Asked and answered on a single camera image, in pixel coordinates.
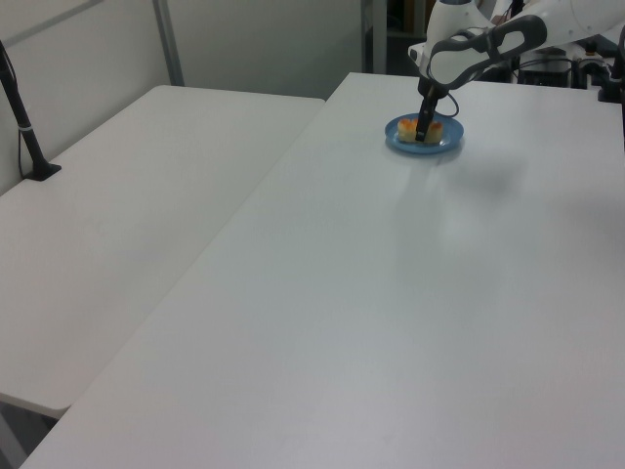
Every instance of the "table surface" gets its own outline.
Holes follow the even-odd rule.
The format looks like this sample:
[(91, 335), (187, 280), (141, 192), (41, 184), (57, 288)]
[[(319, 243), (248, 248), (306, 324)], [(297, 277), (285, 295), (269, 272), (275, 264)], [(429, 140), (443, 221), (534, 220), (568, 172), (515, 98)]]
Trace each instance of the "table surface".
[(0, 401), (63, 414), (322, 104), (158, 87), (0, 197)]
[(623, 467), (620, 107), (457, 99), (350, 75), (24, 469)]

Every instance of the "white folding table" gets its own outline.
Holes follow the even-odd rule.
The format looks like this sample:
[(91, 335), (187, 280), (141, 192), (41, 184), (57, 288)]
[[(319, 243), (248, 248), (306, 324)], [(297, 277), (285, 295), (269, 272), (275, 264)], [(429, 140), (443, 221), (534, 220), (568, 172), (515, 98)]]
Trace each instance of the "white folding table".
[(158, 87), (0, 197), (0, 401), (59, 417), (321, 100)]
[(457, 99), (350, 75), (24, 469), (624, 467), (620, 107)]

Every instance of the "blue plate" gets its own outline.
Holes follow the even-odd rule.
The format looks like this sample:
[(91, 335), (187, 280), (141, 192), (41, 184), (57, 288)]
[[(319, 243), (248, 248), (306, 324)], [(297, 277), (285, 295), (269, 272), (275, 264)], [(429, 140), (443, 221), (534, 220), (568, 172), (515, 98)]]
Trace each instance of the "blue plate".
[(450, 151), (458, 147), (460, 139), (465, 133), (465, 129), (460, 122), (452, 117), (444, 117), (435, 112), (434, 120), (442, 122), (442, 139), (438, 144), (408, 144), (401, 141), (397, 136), (397, 123), (401, 119), (416, 119), (419, 117), (418, 113), (401, 115), (389, 122), (385, 128), (387, 134), (387, 143), (394, 149), (400, 149), (401, 151), (407, 151), (408, 153), (415, 154), (435, 154), (442, 153), (444, 151)]

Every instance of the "plate rim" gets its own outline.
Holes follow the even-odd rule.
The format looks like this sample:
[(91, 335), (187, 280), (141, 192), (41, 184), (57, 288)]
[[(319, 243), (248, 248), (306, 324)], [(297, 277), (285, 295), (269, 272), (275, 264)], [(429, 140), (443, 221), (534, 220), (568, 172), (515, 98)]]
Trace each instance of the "plate rim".
[(386, 141), (387, 144), (389, 146), (391, 146), (393, 149), (397, 149), (399, 151), (405, 152), (405, 153), (410, 153), (410, 154), (436, 154), (436, 153), (442, 153), (444, 151), (450, 151), (452, 149), (455, 149), (456, 147), (458, 147), (458, 145), (460, 144), (460, 141), (462, 140), (462, 138), (464, 137), (464, 126), (462, 125), (462, 123), (460, 123), (460, 121), (458, 121), (457, 119), (455, 119), (454, 117), (449, 117), (446, 115), (442, 115), (439, 114), (438, 112), (435, 112), (435, 119), (437, 120), (441, 120), (443, 121), (443, 123), (446, 122), (451, 122), (453, 124), (454, 127), (457, 127), (460, 135), (458, 137), (458, 139), (453, 139), (452, 142), (450, 142), (448, 145), (438, 145), (438, 146), (422, 146), (422, 147), (408, 147), (410, 144), (404, 144), (406, 145), (406, 147), (401, 146), (402, 142), (396, 141), (394, 139), (394, 136), (396, 135), (396, 132), (393, 132), (392, 135), (390, 135), (390, 128), (392, 126), (392, 124), (395, 124), (394, 127), (396, 126), (396, 123), (399, 122), (400, 119), (405, 119), (405, 118), (418, 118), (420, 115), (419, 112), (409, 112), (407, 114), (404, 115), (400, 115), (398, 117), (394, 117), (393, 119), (391, 119), (387, 125), (385, 126), (384, 129), (384, 133), (386, 136)]

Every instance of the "bread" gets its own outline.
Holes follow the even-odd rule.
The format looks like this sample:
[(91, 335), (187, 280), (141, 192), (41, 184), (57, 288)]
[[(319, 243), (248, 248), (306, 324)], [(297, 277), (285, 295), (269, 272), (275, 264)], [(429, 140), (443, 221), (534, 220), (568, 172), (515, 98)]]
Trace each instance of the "bread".
[[(417, 124), (419, 119), (401, 119), (397, 123), (397, 136), (402, 142), (409, 144), (418, 144), (417, 142)], [(432, 122), (424, 144), (438, 144), (442, 139), (442, 122)]]

